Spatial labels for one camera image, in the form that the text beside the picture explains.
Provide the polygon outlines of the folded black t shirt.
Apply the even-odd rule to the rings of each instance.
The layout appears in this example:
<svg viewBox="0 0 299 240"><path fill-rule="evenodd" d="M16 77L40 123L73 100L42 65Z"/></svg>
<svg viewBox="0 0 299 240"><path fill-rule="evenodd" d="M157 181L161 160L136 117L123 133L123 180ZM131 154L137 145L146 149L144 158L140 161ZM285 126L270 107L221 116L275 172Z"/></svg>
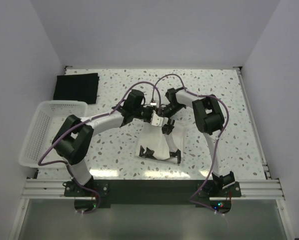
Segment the folded black t shirt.
<svg viewBox="0 0 299 240"><path fill-rule="evenodd" d="M53 100L79 101L93 105L97 101L98 73L58 75Z"/></svg>

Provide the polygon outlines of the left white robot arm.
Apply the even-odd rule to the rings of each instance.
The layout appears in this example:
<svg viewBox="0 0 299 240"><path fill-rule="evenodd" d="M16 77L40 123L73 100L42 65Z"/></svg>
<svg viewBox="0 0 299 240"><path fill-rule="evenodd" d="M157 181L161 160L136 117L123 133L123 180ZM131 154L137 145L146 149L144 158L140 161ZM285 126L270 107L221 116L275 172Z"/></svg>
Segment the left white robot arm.
<svg viewBox="0 0 299 240"><path fill-rule="evenodd" d="M133 89L122 103L103 113L89 118L70 115L65 119L56 134L52 147L65 160L66 168L77 182L75 190L81 196L88 196L93 191L93 177L85 162L85 156L94 136L115 128L120 128L139 119L149 123L155 106L143 104L144 93Z"/></svg>

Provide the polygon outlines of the white t shirt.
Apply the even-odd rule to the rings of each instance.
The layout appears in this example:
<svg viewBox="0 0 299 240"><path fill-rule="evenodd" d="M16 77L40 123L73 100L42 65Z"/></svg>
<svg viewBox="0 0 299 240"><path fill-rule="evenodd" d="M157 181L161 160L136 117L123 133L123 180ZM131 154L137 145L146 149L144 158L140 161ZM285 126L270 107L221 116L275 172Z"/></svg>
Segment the white t shirt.
<svg viewBox="0 0 299 240"><path fill-rule="evenodd" d="M184 157L185 125L176 121L170 134L162 127L144 123L135 148L135 156L144 159L180 164Z"/></svg>

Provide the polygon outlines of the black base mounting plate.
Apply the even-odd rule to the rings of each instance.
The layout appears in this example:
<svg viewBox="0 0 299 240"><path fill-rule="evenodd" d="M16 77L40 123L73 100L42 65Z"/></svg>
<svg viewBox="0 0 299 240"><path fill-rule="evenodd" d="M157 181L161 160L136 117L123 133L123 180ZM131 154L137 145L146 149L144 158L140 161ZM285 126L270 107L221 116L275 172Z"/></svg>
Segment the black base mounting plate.
<svg viewBox="0 0 299 240"><path fill-rule="evenodd" d="M228 213L232 199L242 196L239 182L220 189L213 180L105 180L80 187L63 182L64 196L74 199L77 211L93 211L112 205L190 205Z"/></svg>

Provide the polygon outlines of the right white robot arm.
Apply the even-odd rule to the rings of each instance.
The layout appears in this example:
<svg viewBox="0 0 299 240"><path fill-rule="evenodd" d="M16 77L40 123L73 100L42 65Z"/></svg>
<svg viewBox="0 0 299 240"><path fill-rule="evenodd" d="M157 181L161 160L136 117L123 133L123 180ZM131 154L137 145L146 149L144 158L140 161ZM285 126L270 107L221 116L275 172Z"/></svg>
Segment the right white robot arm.
<svg viewBox="0 0 299 240"><path fill-rule="evenodd" d="M221 107L229 115L226 105L215 95L195 95L185 88L170 88L165 93L169 104L163 108L163 117L172 117L183 108L191 108L194 114L196 127L207 142L211 156L211 170L214 183L212 191L222 197L230 191L230 186L235 183L234 173L222 167L221 153L218 150L221 135L229 123L229 118L224 117Z"/></svg>

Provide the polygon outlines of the aluminium front rail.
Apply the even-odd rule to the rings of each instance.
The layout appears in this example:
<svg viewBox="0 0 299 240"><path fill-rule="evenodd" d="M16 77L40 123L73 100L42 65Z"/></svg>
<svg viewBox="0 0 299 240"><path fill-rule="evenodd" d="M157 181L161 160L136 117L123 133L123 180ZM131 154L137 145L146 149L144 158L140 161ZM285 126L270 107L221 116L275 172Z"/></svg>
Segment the aluminium front rail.
<svg viewBox="0 0 299 240"><path fill-rule="evenodd" d="M28 179L22 190L23 199L63 199L64 179ZM240 180L241 197L245 200L284 200L278 179Z"/></svg>

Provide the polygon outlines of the white plastic basket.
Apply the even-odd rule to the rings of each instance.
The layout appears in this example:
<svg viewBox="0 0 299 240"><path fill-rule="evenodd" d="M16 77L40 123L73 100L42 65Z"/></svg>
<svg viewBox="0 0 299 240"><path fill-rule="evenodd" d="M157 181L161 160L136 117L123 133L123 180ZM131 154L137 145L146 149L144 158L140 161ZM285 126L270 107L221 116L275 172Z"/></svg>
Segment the white plastic basket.
<svg viewBox="0 0 299 240"><path fill-rule="evenodd" d="M38 161L70 115L87 115L88 105L83 101L50 100L41 102L32 117L22 144L18 162L23 167L38 168Z"/></svg>

